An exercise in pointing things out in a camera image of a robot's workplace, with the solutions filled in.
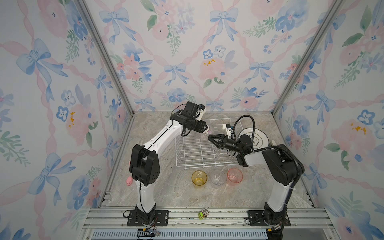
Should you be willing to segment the clear glass cup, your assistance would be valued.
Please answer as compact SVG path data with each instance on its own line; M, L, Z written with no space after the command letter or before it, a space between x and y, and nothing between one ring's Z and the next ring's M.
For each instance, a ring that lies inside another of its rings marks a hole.
M226 184L226 175L223 172L214 171L210 176L210 183L214 188L223 187Z

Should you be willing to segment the white plate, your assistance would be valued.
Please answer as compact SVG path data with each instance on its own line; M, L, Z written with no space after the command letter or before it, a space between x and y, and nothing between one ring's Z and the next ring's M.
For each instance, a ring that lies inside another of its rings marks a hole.
M250 137L252 137L252 136L254 137L254 140L253 140L254 150L266 148L270 145L269 138L267 137L267 135L264 132L262 132L258 129L255 129L255 132L253 135L252 135L252 133L253 133L253 130L251 128L247 128L247 129L243 129L240 132L240 135L248 135Z

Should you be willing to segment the yellow glass cup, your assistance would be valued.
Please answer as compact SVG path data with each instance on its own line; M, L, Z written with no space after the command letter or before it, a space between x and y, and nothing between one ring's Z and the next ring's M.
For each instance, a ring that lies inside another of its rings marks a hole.
M207 182L208 176L204 171L197 170L197 171L194 171L192 173L191 179L192 179L192 182L195 186L200 187L200 186L203 186Z

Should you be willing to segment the striped ceramic bowl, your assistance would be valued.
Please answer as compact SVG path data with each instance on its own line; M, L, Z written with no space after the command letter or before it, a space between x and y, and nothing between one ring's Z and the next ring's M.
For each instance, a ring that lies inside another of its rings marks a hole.
M209 125L207 125L207 128L199 134L199 139L202 141L207 141L209 139L209 136L213 134L214 130Z

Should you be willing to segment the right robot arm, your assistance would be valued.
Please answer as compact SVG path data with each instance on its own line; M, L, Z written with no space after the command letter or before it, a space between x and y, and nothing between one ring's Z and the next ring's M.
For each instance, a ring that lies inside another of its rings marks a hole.
M273 230L283 229L288 203L296 184L305 172L303 164L283 144L254 150L253 140L248 135L241 135L232 140L226 135L210 135L208 140L218 149L235 152L242 167L266 164L274 179L274 185L261 217Z

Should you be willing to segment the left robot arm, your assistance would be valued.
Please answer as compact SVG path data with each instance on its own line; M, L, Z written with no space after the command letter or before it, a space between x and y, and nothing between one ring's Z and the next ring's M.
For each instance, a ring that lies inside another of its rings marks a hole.
M139 222L149 225L155 220L156 203L154 183L160 175L160 157L172 141L191 132L206 133L209 126L202 120L205 105L192 102L184 108L173 111L167 124L147 143L135 145L132 149L129 171L137 187L138 202L134 216Z

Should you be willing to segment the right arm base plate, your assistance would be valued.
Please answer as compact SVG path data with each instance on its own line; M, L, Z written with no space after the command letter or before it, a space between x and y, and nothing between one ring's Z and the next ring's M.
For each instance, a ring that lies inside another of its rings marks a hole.
M283 211L274 213L265 213L264 210L249 210L247 211L246 223L252 227L275 227L280 226L282 223L284 226L291 226L290 219L287 214L283 217Z

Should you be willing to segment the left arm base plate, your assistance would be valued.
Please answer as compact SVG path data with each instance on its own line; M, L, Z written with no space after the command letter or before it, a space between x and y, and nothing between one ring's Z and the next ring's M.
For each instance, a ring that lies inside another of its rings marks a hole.
M130 211L127 218L127 226L129 227L149 227L158 226L166 227L169 221L168 210L154 210L149 213L144 213L140 210Z

